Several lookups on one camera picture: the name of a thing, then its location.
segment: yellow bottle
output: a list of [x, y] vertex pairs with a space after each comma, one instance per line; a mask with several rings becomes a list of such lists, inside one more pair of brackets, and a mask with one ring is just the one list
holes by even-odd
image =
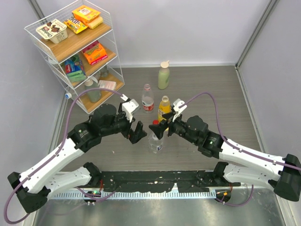
[[160, 102], [160, 105], [159, 105], [158, 121], [161, 122], [163, 120], [162, 115], [169, 113], [169, 112], [171, 112], [171, 106], [170, 106], [168, 96], [163, 96], [162, 101]]

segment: shelf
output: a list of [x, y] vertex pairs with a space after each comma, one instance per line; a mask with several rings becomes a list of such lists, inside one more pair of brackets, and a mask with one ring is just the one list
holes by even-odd
[[[106, 77], [106, 78], [102, 78], [102, 80], [115, 81], [117, 83], [115, 90], [120, 89], [124, 85], [123, 82], [118, 80], [112, 74], [109, 74], [108, 77]], [[101, 99], [99, 101], [97, 101], [96, 103], [91, 103], [87, 94], [83, 95], [83, 97], [81, 97], [80, 99], [83, 102], [83, 104], [84, 104], [85, 108], [87, 109], [88, 113], [91, 113], [93, 110], [95, 110], [95, 108], [97, 108], [101, 103], [103, 103], [111, 95], [113, 95], [113, 93], [107, 92], [107, 91], [101, 91]]]
[[[87, 59], [85, 58], [85, 56], [82, 54], [82, 52], [79, 53], [79, 57], [84, 65], [84, 69], [86, 72], [86, 77], [89, 77], [90, 75], [92, 75], [94, 72], [96, 72], [98, 69], [100, 69], [102, 66], [104, 66], [106, 63], [108, 63], [109, 61], [111, 61], [112, 59], [114, 59], [117, 55], [116, 53], [112, 52], [111, 50], [109, 50], [108, 48], [106, 48], [104, 46], [104, 49], [108, 55], [108, 58], [98, 62], [95, 65], [90, 65], [87, 61]], [[79, 81], [79, 82], [72, 82], [72, 86], [76, 88], [76, 86], [80, 83], [82, 83], [83, 81]]]
[[50, 48], [60, 63], [110, 30], [111, 27], [105, 23], [100, 24], [94, 29], [87, 28], [78, 34], [75, 34], [71, 29], [67, 28], [68, 37], [60, 43], [54, 44], [52, 41], [46, 41], [45, 39], [41, 39], [41, 42]]

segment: plastic bottle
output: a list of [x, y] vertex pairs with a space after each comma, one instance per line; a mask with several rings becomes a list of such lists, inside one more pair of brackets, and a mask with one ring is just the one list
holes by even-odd
[[[85, 81], [85, 90], [91, 88], [98, 88], [98, 85], [97, 82], [93, 81], [92, 79], [88, 79], [87, 81]], [[89, 91], [87, 94], [92, 103], [95, 103], [100, 100], [101, 97], [100, 90]]]
[[142, 100], [144, 111], [146, 113], [151, 113], [152, 110], [154, 109], [154, 94], [149, 84], [144, 85], [141, 100]]
[[158, 88], [165, 89], [169, 84], [169, 60], [161, 63], [158, 75]]
[[[158, 120], [154, 120], [153, 124], [157, 125], [159, 123]], [[162, 150], [163, 147], [163, 138], [159, 140], [156, 135], [152, 132], [149, 136], [149, 148], [150, 151], [154, 153], [160, 153], [160, 150]]]
[[163, 96], [158, 109], [158, 121], [161, 122], [163, 120], [162, 115], [169, 112], [171, 112], [171, 106], [168, 96]]

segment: yellow snack bag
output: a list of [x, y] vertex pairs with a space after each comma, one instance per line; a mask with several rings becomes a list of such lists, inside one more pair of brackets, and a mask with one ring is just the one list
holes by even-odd
[[76, 34], [82, 32], [83, 30], [88, 28], [81, 21], [75, 19], [72, 16], [69, 19], [65, 20], [64, 24], [66, 24]]

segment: white wall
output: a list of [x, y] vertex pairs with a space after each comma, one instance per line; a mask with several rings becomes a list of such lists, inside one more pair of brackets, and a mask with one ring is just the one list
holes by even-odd
[[[24, 30], [37, 20], [29, 3], [3, 1], [2, 7], [5, 10], [0, 21], [5, 22], [5, 31], [0, 36], [0, 214], [12, 192], [7, 176], [27, 170], [47, 154], [63, 97], [61, 84]], [[13, 221], [24, 216], [16, 197], [8, 213]], [[3, 217], [0, 225], [6, 225]]]
[[[38, 0], [49, 15], [73, 0]], [[236, 63], [269, 0], [91, 0], [112, 16], [123, 65]]]
[[[264, 146], [301, 161], [301, 1], [280, 0], [241, 66]], [[290, 202], [301, 225], [301, 202]]]

